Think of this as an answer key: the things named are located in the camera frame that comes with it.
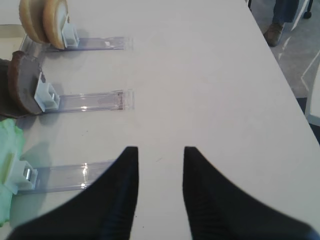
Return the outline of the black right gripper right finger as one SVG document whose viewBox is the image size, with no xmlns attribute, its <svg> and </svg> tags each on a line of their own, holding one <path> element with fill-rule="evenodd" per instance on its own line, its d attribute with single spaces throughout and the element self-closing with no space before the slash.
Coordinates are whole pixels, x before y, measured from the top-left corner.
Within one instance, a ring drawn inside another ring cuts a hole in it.
<svg viewBox="0 0 320 240">
<path fill-rule="evenodd" d="M 183 154 L 182 192 L 194 240 L 318 240 L 309 224 L 253 198 L 193 146 Z"/>
</svg>

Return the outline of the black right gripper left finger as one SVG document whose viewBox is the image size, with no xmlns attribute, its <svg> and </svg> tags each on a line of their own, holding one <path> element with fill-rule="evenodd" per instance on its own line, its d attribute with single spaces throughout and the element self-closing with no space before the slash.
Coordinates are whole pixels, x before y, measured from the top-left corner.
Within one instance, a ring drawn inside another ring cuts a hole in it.
<svg viewBox="0 0 320 240">
<path fill-rule="evenodd" d="M 87 189 L 16 227 L 9 240 L 128 240 L 138 200 L 139 151 L 126 147 Z"/>
</svg>

